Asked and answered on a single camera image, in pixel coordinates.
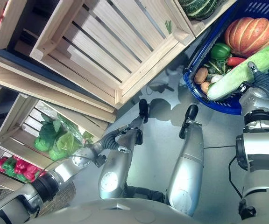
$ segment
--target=green squash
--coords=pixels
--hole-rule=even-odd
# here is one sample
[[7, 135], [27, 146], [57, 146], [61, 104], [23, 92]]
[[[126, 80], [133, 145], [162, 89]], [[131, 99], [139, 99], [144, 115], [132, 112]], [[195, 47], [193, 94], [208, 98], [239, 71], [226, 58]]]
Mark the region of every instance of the green squash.
[[204, 20], [211, 16], [224, 0], [178, 0], [187, 17]]

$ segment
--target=green vegetable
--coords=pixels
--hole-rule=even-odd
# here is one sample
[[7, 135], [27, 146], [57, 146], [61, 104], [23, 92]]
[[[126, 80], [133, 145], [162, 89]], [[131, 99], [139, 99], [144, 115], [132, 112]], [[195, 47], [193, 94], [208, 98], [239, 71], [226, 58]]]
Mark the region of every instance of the green vegetable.
[[28, 182], [28, 179], [23, 174], [17, 174], [16, 178], [23, 182]]
[[169, 21], [166, 20], [165, 24], [166, 24], [166, 28], [168, 30], [168, 33], [171, 34], [172, 33], [172, 22], [171, 22], [171, 20], [169, 20]]
[[74, 123], [72, 123], [67, 118], [63, 117], [61, 114], [57, 114], [57, 117], [61, 121], [62, 125], [65, 127], [65, 129], [73, 134], [73, 136], [79, 141], [80, 144], [84, 143], [84, 139], [82, 137], [82, 134], [79, 132], [78, 126]]
[[6, 174], [8, 176], [15, 176], [16, 175], [16, 173], [14, 172], [14, 168], [6, 169]]
[[207, 68], [208, 74], [224, 75], [229, 70], [226, 61], [209, 60], [203, 66]]
[[52, 123], [54, 120], [44, 113], [41, 113], [41, 117], [48, 123]]
[[50, 150], [49, 151], [49, 154], [50, 154], [50, 158], [53, 160], [53, 161], [57, 161], [65, 156], [68, 156], [67, 154], [67, 151], [61, 151], [61, 152], [56, 152], [55, 150]]
[[43, 113], [41, 116], [44, 119], [41, 122], [43, 126], [40, 129], [39, 137], [34, 142], [34, 146], [40, 151], [49, 151], [53, 147], [57, 136], [63, 134], [64, 130], [61, 126], [61, 121], [54, 120]]
[[71, 132], [67, 132], [66, 134], [62, 135], [56, 141], [56, 147], [53, 147], [56, 152], [61, 152], [64, 150], [67, 151], [67, 154], [69, 155], [73, 154], [79, 148], [81, 148], [81, 144], [76, 140]]
[[8, 158], [2, 165], [2, 169], [8, 170], [8, 169], [13, 169], [15, 168], [16, 160], [13, 157]]
[[89, 143], [89, 144], [92, 144], [92, 143], [93, 143], [93, 140], [92, 140], [93, 137], [94, 137], [94, 136], [93, 136], [92, 134], [88, 133], [87, 131], [85, 131], [85, 132], [83, 133], [83, 138], [84, 138], [84, 139], [86, 140], [86, 142]]
[[219, 100], [235, 91], [242, 82], [253, 82], [254, 76], [248, 68], [248, 62], [254, 62], [262, 72], [269, 69], [269, 45], [256, 54], [240, 63], [218, 82], [210, 86], [207, 97], [210, 100]]
[[53, 144], [51, 144], [50, 141], [46, 141], [45, 139], [41, 139], [40, 137], [37, 137], [34, 143], [34, 146], [36, 149], [45, 152], [45, 151], [49, 151]]
[[178, 0], [187, 17], [204, 20], [211, 16], [222, 0]]
[[210, 51], [210, 58], [215, 60], [226, 60], [230, 56], [230, 47], [224, 43], [216, 43]]
[[44, 124], [39, 132], [39, 138], [35, 140], [34, 146], [40, 151], [48, 151], [54, 144], [58, 133], [55, 131], [52, 123]]

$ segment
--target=red chili pepper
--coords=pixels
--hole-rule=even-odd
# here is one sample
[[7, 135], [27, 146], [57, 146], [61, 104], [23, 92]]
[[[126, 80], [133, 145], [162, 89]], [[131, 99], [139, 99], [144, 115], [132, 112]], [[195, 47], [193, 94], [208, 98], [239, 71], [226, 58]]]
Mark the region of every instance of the red chili pepper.
[[240, 63], [244, 62], [245, 60], [246, 58], [242, 58], [242, 57], [230, 57], [227, 60], [227, 65], [231, 67], [235, 67], [239, 65]]
[[0, 171], [5, 172], [5, 170], [2, 168], [3, 163], [7, 160], [7, 157], [0, 158]]

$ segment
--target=pumpkin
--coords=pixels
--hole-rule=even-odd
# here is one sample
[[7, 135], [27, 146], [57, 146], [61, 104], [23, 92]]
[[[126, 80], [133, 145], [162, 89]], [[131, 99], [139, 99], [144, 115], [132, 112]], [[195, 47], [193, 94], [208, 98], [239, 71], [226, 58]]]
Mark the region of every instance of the pumpkin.
[[211, 16], [223, 0], [178, 0], [191, 20], [204, 20]]
[[250, 57], [269, 45], [269, 20], [251, 17], [235, 20], [225, 32], [225, 42], [233, 54]]

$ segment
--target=black cable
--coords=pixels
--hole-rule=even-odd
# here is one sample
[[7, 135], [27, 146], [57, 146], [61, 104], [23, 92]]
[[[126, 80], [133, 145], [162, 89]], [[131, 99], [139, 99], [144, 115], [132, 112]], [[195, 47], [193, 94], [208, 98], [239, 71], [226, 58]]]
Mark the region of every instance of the black cable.
[[237, 192], [237, 194], [239, 195], [239, 197], [242, 199], [242, 195], [241, 193], [239, 192], [239, 190], [236, 188], [236, 186], [234, 185], [234, 183], [232, 182], [231, 180], [231, 164], [233, 163], [233, 161], [236, 159], [236, 156], [229, 162], [229, 165], [228, 165], [228, 171], [229, 171], [229, 181], [230, 181], [230, 184], [232, 185], [232, 187], [234, 188], [234, 190]]
[[85, 157], [85, 156], [81, 156], [81, 155], [68, 155], [68, 156], [65, 156], [65, 157], [63, 157], [63, 158], [61, 158], [61, 159], [58, 159], [58, 160], [56, 160], [56, 161], [51, 162], [51, 163], [50, 163], [49, 165], [47, 165], [43, 170], [41, 170], [41, 172], [39, 173], [39, 175], [37, 176], [37, 178], [41, 175], [41, 173], [42, 173], [43, 171], [45, 171], [48, 167], [50, 167], [50, 166], [51, 166], [52, 164], [54, 164], [55, 162], [65, 160], [65, 159], [68, 159], [68, 158], [70, 158], [70, 157], [79, 157], [79, 158], [84, 158], [84, 159], [88, 159], [88, 160], [90, 160], [90, 161], [93, 161], [92, 159], [90, 159], [90, 158], [88, 158], [88, 157]]
[[226, 147], [236, 147], [236, 145], [234, 145], [234, 146], [216, 146], [216, 147], [205, 147], [204, 149], [206, 149], [206, 148], [226, 148]]
[[[233, 146], [217, 146], [217, 147], [205, 147], [205, 148], [226, 148], [226, 147], [236, 147], [236, 145], [233, 145]], [[230, 181], [230, 184], [232, 185], [232, 187], [234, 188], [234, 190], [237, 192], [237, 194], [239, 195], [239, 197], [242, 199], [242, 195], [241, 193], [239, 192], [239, 190], [237, 189], [237, 187], [234, 185], [234, 183], [232, 182], [232, 179], [231, 179], [231, 164], [234, 162], [234, 160], [236, 159], [236, 156], [229, 162], [229, 165], [228, 165], [228, 171], [229, 171], [229, 181]]]

